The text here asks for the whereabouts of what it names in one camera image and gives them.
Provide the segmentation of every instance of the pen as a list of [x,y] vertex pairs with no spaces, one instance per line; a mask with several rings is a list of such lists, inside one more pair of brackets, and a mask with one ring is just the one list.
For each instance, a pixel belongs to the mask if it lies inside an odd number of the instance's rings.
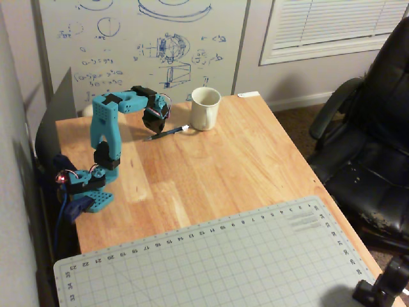
[[168,134],[174,134],[174,133],[177,133],[179,131],[186,131],[187,129],[189,129],[189,125],[184,125],[184,126],[181,126],[181,127],[178,127],[178,128],[166,131],[166,132],[161,132],[161,133],[155,134],[154,136],[150,136],[147,139],[145,139],[145,141],[149,141],[151,139],[159,139],[159,138],[162,138],[164,136],[167,136]]

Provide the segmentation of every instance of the gray cutting mat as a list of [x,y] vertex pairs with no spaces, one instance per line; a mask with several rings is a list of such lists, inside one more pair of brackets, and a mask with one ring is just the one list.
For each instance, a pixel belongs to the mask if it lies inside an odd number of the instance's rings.
[[309,196],[58,261],[60,306],[361,306],[374,282]]

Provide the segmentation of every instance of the wall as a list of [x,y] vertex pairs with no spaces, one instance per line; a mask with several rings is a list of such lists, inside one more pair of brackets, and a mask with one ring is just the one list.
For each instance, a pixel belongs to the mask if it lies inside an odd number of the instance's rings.
[[46,104],[31,0],[1,2],[27,122],[34,139]]
[[30,154],[23,99],[0,4],[0,304],[38,306],[36,262],[25,205]]
[[[235,93],[258,90],[272,109],[324,103],[349,78],[363,75],[377,51],[259,67],[272,0],[251,0]],[[3,1],[17,77],[31,134],[45,110],[45,95],[30,0]]]
[[272,0],[251,0],[235,93],[259,91],[275,110],[324,103],[343,82],[364,75],[378,51],[259,67]]

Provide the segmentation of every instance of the coffee mug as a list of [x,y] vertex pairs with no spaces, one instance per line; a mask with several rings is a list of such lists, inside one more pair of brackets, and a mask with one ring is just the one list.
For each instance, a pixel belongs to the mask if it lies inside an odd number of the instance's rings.
[[196,88],[192,92],[190,123],[197,130],[210,130],[216,124],[222,96],[214,88]]

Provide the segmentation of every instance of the carpet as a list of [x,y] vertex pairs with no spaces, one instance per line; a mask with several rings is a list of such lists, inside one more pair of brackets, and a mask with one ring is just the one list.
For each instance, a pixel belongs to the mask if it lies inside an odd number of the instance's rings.
[[[308,129],[322,106],[323,105],[303,107],[274,113],[275,117],[278,119],[298,150],[300,150],[304,158],[307,158],[314,152],[315,140],[309,135]],[[381,269],[384,270],[392,256],[377,251],[370,252]],[[404,294],[401,295],[401,297],[405,304],[409,306],[409,297]]]

